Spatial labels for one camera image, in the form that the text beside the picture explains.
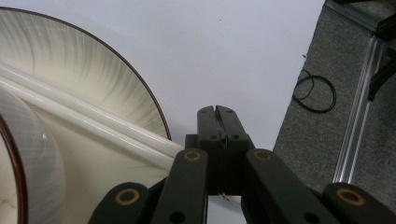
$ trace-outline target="black cable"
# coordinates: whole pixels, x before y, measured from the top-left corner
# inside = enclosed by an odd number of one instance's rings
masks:
[[[309,73],[307,70],[303,69],[302,72],[305,72],[305,73],[308,74],[309,77],[312,77],[311,73]],[[311,94],[311,91],[314,89],[314,86],[315,86],[314,79],[311,78],[311,80],[312,80],[311,89],[310,89],[309,92],[306,94],[306,96],[304,96],[304,97],[302,97],[302,98],[297,98],[297,97],[294,96],[294,94],[293,94],[293,97],[295,97],[295,99],[293,98],[294,100],[300,100],[300,101],[301,101],[301,100],[305,99],[306,97],[308,97],[309,94]]]
[[[311,111],[311,112],[313,112],[313,113],[323,114],[323,113],[327,113],[327,112],[331,111],[331,110],[334,108],[335,103],[336,103],[336,101],[337,101],[337,94],[336,94],[334,85],[333,85],[333,84],[329,81],[329,79],[327,79],[326,77],[313,76],[313,75],[311,75],[308,71],[306,71],[305,69],[303,69],[303,71],[306,72],[306,73],[308,74],[308,77],[304,77],[304,78],[302,78],[301,80],[299,80],[299,81],[297,82],[297,84],[296,84],[296,88],[297,88],[300,84],[302,84],[303,82],[305,82],[305,81],[311,79],[311,80],[312,80],[311,89],[309,90],[308,94],[307,94],[305,97],[297,98],[297,97],[295,96],[295,94],[293,94],[292,99],[293,99],[297,104],[299,104],[300,106],[302,106],[304,109],[306,109],[306,110],[308,110],[308,111]],[[330,89],[332,90],[332,104],[331,104],[328,108],[326,108],[326,109],[315,109],[315,108],[311,108],[311,107],[305,105],[305,104],[302,102],[302,100],[305,99],[306,97],[308,97],[308,96],[311,94],[311,91],[314,89],[314,86],[315,86],[314,79],[320,79],[320,80],[324,81],[324,82],[330,87]]]

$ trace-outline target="white table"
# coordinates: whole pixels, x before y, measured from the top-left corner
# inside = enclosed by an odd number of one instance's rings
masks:
[[[256,147],[273,149],[324,0],[1,0],[68,21],[120,53],[156,96],[173,140],[207,105],[235,110]],[[241,223],[209,205],[208,223]]]

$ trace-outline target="white bowl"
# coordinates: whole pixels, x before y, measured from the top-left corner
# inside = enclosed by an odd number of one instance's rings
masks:
[[[170,138],[143,78],[116,51],[64,21],[0,8],[0,62],[119,118]],[[147,187],[167,176],[152,162],[77,125],[29,105],[51,130],[64,160],[63,223],[87,223],[106,193],[124,182]]]
[[[65,198],[61,154],[38,116],[2,87],[0,133],[0,223],[60,223]]]

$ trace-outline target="bowl rim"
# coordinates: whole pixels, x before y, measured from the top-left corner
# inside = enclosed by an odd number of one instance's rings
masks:
[[[94,40],[98,41],[100,44],[102,44],[105,48],[109,49],[112,53],[114,53],[117,57],[119,57],[136,75],[136,77],[140,80],[140,82],[143,84],[143,86],[145,87],[145,89],[148,91],[149,96],[151,97],[152,101],[154,102],[155,106],[157,107],[157,110],[161,116],[161,120],[163,121],[163,126],[165,128],[166,131],[166,137],[169,140],[172,140],[170,131],[169,131],[169,127],[168,124],[166,123],[165,120],[165,116],[163,114],[163,111],[161,110],[160,104],[158,103],[157,99],[154,96],[154,93],[151,91],[151,89],[149,88],[149,85],[146,83],[146,81],[140,76],[140,74],[134,69],[134,67],[128,63],[128,61],[126,61],[125,58],[123,58],[115,49],[111,48],[105,41],[103,41],[102,39],[100,39],[99,37],[91,34],[90,32],[70,23],[67,21],[63,21],[61,19],[55,18],[55,17],[51,17],[49,15],[45,15],[42,13],[38,13],[38,12],[34,12],[34,11],[30,11],[30,10],[25,10],[25,9],[20,9],[20,8],[15,8],[15,7],[0,7],[0,10],[5,10],[5,11],[15,11],[15,12],[20,12],[20,13],[26,13],[26,14],[30,14],[30,15],[34,15],[34,16],[38,16],[38,17],[42,17],[45,19],[49,19],[52,21],[57,21],[59,23],[62,23],[64,25],[70,26],[80,32],[82,32],[83,34],[93,38]]]
[[[25,224],[28,220],[29,203],[27,193],[27,183],[23,163],[17,144],[12,137],[11,130],[8,128],[7,123],[3,116],[0,114],[0,134],[6,144],[7,152],[12,164],[12,169],[15,177],[15,184],[17,187],[17,200],[18,200],[18,223]]]

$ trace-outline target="white cylindrical tube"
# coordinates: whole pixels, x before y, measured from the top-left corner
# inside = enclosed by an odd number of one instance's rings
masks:
[[[83,116],[77,111],[54,102],[46,96],[43,96],[35,91],[31,91],[28,88],[5,77],[0,77],[0,84],[9,91],[16,94],[22,100],[39,106],[40,108],[59,118],[65,119],[91,133],[94,133],[106,139],[107,141],[116,144],[122,149],[133,153],[136,156],[152,161],[166,170],[170,170],[172,166],[172,157],[165,155],[152,147],[146,146],[145,144],[136,141],[123,133],[112,130],[106,125],[97,122],[96,120]]]
[[[65,105],[70,109],[77,111],[81,115],[94,119],[117,132],[130,136],[131,138],[153,147],[171,157],[175,157],[180,150],[184,149],[183,146],[177,143],[138,127],[102,108],[99,108],[98,106],[84,102],[75,96],[61,91],[44,81],[24,74],[23,72],[6,64],[0,63],[0,76],[6,77],[7,79],[41,95],[47,96],[51,100],[61,105]]]

